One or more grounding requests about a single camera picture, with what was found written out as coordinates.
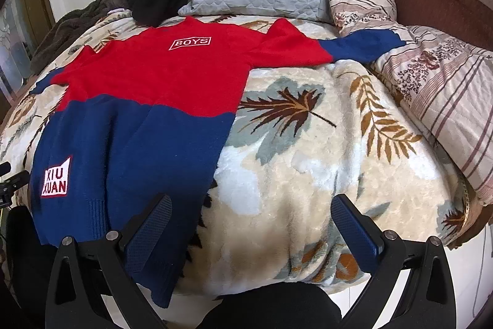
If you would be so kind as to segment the leaf pattern plush blanket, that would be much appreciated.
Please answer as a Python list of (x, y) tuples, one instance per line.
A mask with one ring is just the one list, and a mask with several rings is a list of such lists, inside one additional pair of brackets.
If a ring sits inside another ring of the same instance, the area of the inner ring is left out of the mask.
[(449, 244), (469, 217), (460, 170), (363, 65), (251, 71), (176, 291), (361, 282), (330, 216), (341, 193), (413, 241)]

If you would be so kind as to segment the striped floral pillow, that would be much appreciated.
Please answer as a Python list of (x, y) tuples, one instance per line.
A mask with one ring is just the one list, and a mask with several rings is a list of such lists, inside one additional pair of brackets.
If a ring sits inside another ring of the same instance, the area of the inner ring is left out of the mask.
[(341, 37), (364, 28), (390, 27), (397, 22), (394, 0), (328, 0), (328, 5)]

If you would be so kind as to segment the brown fleece blanket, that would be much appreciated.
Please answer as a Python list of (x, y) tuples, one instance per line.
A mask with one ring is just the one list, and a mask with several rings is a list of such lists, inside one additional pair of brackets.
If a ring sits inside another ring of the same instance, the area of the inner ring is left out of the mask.
[(39, 75), (83, 33), (104, 19), (108, 12), (127, 7), (127, 0), (94, 0), (87, 7), (64, 15), (54, 24), (33, 54), (30, 65), (32, 74)]

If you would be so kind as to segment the striped floral quilt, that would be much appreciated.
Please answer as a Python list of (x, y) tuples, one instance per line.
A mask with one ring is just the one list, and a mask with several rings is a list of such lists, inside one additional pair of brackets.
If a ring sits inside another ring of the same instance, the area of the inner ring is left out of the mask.
[(492, 202), (492, 53), (432, 27), (394, 24), (405, 45), (374, 64), (441, 144), (483, 204)]

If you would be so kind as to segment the red and blue sweater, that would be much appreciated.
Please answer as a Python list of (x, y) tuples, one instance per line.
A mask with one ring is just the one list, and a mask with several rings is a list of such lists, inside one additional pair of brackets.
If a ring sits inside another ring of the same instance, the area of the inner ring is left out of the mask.
[(170, 197), (128, 250), (126, 270), (167, 307), (254, 68), (371, 63), (400, 47), (387, 29), (316, 40), (280, 18), (265, 33), (186, 18), (74, 60), (35, 87), (65, 87), (33, 157), (33, 220), (44, 244), (121, 230)]

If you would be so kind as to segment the wooden mirrored wardrobe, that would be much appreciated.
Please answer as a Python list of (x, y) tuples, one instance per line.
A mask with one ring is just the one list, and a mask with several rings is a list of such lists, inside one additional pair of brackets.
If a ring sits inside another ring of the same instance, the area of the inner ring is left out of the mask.
[(49, 0), (5, 0), (1, 6), (1, 117), (33, 77), (32, 59), (54, 26)]

